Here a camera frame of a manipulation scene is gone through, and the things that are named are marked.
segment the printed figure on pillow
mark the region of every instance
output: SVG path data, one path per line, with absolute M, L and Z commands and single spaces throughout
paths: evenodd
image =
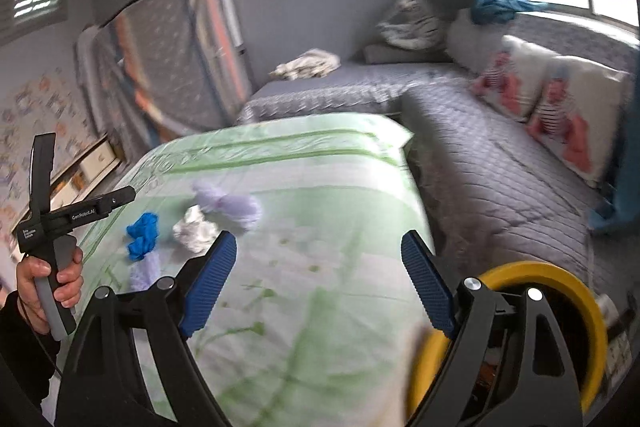
M 495 90 L 500 93 L 500 103 L 513 114 L 520 113 L 518 92 L 520 80 L 515 74 L 511 61 L 511 49 L 503 44 L 495 57 L 494 64 L 481 74 L 471 86 L 471 91 L 477 96 L 484 96 L 487 91 Z
M 527 132 L 538 141 L 543 135 L 560 140 L 564 143 L 562 157 L 580 171 L 591 172 L 589 125 L 568 92 L 566 77 L 566 71 L 558 70 L 548 81 L 543 100 L 527 125 Z

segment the yellow rim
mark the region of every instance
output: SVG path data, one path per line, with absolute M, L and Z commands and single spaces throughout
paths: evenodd
M 520 284 L 543 284 L 562 292 L 580 312 L 589 335 L 589 360 L 584 385 L 580 392 L 582 412 L 588 411 L 598 394 L 607 360 L 607 330 L 598 304 L 589 289 L 571 273 L 558 266 L 522 261 L 509 263 L 489 270 L 480 279 L 492 290 Z M 441 331 L 434 331 L 425 340 L 409 388 L 409 414 L 420 405 L 425 393 L 436 378 L 447 349 L 449 339 Z

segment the cushion with printed figure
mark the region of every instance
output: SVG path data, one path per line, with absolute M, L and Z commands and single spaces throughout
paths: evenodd
M 603 179 L 628 73 L 579 57 L 555 57 L 528 133 L 589 185 Z
M 505 35 L 500 50 L 471 90 L 504 115 L 526 122 L 542 93 L 549 62 L 557 55 Z

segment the window sill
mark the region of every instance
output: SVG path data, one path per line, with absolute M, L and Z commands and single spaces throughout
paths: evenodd
M 523 12 L 522 15 L 544 17 L 547 19 L 554 19 L 557 21 L 567 22 L 569 24 L 583 26 L 584 28 L 588 28 L 592 31 L 608 35 L 609 37 L 612 37 L 618 41 L 622 41 L 629 46 L 640 48 L 640 40 L 638 39 L 638 35 L 632 33 L 631 31 L 619 28 L 618 26 L 607 24 L 602 21 L 597 21 L 595 19 L 589 19 L 587 17 L 581 17 L 579 15 L 558 12 Z

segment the blue gripper pad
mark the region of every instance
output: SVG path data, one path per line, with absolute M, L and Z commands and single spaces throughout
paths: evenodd
M 222 232 L 211 249 L 213 252 L 207 252 L 208 260 L 184 298 L 184 315 L 178 327 L 187 339 L 207 323 L 222 286 L 236 263 L 238 247 L 233 234 Z
M 431 253 L 417 232 L 407 232 L 402 236 L 401 254 L 431 325 L 448 339 L 453 339 L 456 333 L 453 295 L 433 266 Z

